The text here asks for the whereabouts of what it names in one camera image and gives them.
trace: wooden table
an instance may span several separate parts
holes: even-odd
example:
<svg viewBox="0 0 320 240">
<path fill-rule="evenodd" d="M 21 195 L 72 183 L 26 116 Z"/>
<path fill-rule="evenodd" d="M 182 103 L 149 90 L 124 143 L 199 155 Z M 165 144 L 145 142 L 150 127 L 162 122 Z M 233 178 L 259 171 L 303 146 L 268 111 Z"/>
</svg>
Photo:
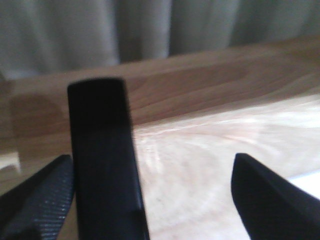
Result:
<svg viewBox="0 0 320 240">
<path fill-rule="evenodd" d="M 320 168 L 316 36 L 0 83 L 1 194 L 71 153 L 67 85 L 107 76 L 127 81 L 153 240 L 249 239 L 237 152 L 286 178 Z M 59 239 L 77 239 L 74 205 Z"/>
</svg>

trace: white curtain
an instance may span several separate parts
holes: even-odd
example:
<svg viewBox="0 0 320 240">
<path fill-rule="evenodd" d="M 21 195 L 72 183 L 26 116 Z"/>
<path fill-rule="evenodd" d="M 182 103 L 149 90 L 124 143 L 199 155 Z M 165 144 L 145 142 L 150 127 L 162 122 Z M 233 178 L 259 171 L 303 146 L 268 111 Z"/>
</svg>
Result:
<svg viewBox="0 0 320 240">
<path fill-rule="evenodd" d="M 1 0 L 6 79 L 320 34 L 319 0 Z"/>
</svg>

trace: wood grain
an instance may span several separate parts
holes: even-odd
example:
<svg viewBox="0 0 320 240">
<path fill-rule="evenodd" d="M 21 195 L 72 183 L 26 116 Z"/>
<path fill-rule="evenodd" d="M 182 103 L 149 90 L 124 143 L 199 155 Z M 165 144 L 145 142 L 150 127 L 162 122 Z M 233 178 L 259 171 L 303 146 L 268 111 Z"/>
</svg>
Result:
<svg viewBox="0 0 320 240">
<path fill-rule="evenodd" d="M 249 239 L 230 193 L 237 152 L 284 177 L 320 169 L 316 36 L 0 83 L 0 193 L 71 152 L 66 87 L 100 76 L 127 82 L 153 240 Z M 59 239 L 76 227 L 73 205 Z"/>
</svg>

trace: black handle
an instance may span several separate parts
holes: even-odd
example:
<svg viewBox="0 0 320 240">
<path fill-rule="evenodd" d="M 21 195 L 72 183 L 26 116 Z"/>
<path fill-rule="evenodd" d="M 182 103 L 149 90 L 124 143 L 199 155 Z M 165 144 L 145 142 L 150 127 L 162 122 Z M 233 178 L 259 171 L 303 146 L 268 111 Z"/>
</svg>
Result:
<svg viewBox="0 0 320 240">
<path fill-rule="evenodd" d="M 124 82 L 68 87 L 80 240 L 149 240 Z"/>
</svg>

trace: black textured surface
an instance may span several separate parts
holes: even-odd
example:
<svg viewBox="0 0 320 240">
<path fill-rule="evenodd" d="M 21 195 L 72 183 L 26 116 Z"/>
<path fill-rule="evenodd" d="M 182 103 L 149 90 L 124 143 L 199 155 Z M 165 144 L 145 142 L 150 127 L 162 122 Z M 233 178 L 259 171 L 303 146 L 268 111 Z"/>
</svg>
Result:
<svg viewBox="0 0 320 240">
<path fill-rule="evenodd" d="M 68 87 L 81 240 L 148 240 L 125 86 L 94 79 Z"/>
<path fill-rule="evenodd" d="M 1 240 L 55 240 L 73 199 L 73 164 L 62 155 L 0 197 Z"/>
<path fill-rule="evenodd" d="M 320 201 L 247 154 L 235 157 L 231 191 L 252 240 L 320 239 Z"/>
</svg>

